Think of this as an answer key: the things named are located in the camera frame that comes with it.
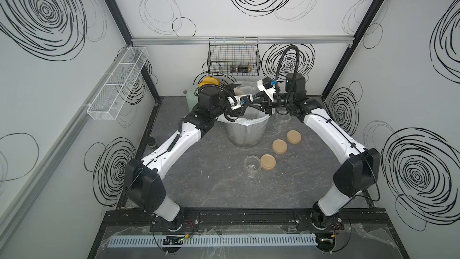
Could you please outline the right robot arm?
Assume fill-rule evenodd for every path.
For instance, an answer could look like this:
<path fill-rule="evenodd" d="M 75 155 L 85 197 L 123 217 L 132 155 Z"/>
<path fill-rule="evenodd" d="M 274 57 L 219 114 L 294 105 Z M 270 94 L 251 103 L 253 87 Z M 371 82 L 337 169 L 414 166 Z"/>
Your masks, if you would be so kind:
<path fill-rule="evenodd" d="M 368 149 L 348 135 L 317 99 L 309 97 L 305 79 L 293 73 L 286 79 L 286 91 L 280 92 L 275 80 L 268 77 L 257 82 L 258 93 L 253 102 L 269 113 L 282 107 L 312 129 L 332 150 L 340 163 L 333 175 L 333 185 L 312 207 L 311 221 L 319 230 L 327 229 L 339 211 L 352 199 L 376 185 L 380 169 L 380 153 Z"/>

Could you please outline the beige lid of jar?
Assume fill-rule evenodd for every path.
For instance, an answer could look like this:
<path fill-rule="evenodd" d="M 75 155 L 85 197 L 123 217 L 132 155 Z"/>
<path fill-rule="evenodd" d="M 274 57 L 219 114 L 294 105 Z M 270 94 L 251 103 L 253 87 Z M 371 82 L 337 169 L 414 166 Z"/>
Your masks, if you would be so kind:
<path fill-rule="evenodd" d="M 261 166 L 263 170 L 270 171 L 276 166 L 276 159 L 270 154 L 264 154 L 260 158 Z"/>
<path fill-rule="evenodd" d="M 284 140 L 276 139 L 272 143 L 272 150 L 276 154 L 282 155 L 286 153 L 287 149 L 288 149 L 288 145 Z"/>

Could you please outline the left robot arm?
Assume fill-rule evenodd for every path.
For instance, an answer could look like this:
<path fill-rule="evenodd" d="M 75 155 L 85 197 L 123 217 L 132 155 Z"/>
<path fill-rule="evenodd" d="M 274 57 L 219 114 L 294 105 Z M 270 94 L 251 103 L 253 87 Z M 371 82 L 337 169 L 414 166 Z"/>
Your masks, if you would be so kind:
<path fill-rule="evenodd" d="M 251 94 L 236 95 L 233 85 L 203 85 L 197 93 L 197 104 L 179 120 L 177 131 L 149 155 L 130 160 L 125 170 L 123 195 L 147 214 L 162 218 L 170 230 L 181 228 L 183 209 L 167 196 L 164 177 L 212 129 L 220 115 L 235 122 L 253 101 Z"/>

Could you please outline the glass rice jar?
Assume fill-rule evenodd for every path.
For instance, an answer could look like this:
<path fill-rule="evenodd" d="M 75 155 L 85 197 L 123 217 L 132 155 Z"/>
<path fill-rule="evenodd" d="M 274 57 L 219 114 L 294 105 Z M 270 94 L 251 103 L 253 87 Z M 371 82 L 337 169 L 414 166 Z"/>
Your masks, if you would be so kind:
<path fill-rule="evenodd" d="M 290 114 L 275 114 L 275 119 L 273 122 L 274 129 L 276 129 L 278 132 L 283 132 L 286 131 L 289 127 L 289 124 L 291 122 L 291 115 Z"/>

